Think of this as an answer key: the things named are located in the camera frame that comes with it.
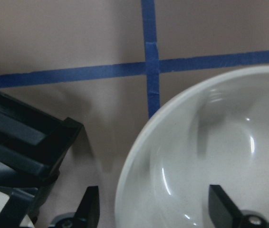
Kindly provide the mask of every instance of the screw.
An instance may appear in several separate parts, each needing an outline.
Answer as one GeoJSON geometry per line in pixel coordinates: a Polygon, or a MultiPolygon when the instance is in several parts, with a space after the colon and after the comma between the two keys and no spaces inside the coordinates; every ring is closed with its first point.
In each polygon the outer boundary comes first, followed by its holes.
{"type": "Polygon", "coordinates": [[[249,222],[253,225],[260,226],[262,224],[262,221],[260,218],[256,216],[250,216],[249,217],[249,222]]]}
{"type": "Polygon", "coordinates": [[[62,223],[62,228],[72,228],[72,226],[73,226],[73,223],[69,219],[62,223]]]}

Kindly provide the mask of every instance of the vertical blue tape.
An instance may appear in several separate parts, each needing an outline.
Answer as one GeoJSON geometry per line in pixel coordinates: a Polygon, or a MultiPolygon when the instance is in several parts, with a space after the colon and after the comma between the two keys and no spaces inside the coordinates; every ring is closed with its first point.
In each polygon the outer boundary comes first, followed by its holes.
{"type": "Polygon", "coordinates": [[[149,118],[160,108],[159,53],[154,0],[142,0],[149,118]]]}

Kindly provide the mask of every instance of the blue tape strip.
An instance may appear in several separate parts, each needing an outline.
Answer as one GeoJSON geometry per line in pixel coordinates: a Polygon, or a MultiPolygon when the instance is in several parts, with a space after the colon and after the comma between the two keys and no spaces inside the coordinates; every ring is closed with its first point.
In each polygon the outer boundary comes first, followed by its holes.
{"type": "Polygon", "coordinates": [[[88,66],[0,76],[0,88],[145,75],[145,63],[88,66]]]}
{"type": "Polygon", "coordinates": [[[167,59],[160,61],[160,72],[200,70],[269,63],[269,50],[218,56],[167,59]]]}
{"type": "Polygon", "coordinates": [[[159,53],[155,21],[154,0],[141,0],[145,43],[148,115],[160,108],[159,53]]]}

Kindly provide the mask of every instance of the bowl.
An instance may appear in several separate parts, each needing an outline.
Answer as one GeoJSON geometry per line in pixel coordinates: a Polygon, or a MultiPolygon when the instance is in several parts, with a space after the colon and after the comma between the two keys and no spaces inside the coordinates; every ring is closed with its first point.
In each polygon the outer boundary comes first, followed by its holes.
{"type": "Polygon", "coordinates": [[[211,184],[269,221],[269,66],[197,84],[149,120],[119,179],[116,228],[213,228],[211,184]]]}

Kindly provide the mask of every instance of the metal screw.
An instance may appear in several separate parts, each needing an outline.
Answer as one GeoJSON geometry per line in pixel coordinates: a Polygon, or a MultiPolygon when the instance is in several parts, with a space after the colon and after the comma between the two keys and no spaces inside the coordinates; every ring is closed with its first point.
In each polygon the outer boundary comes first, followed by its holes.
{"type": "Polygon", "coordinates": [[[66,220],[62,223],[62,228],[72,228],[73,223],[71,220],[66,220]]]}
{"type": "Polygon", "coordinates": [[[260,218],[256,216],[250,216],[249,217],[249,222],[253,225],[260,226],[262,224],[262,221],[260,218]]]}

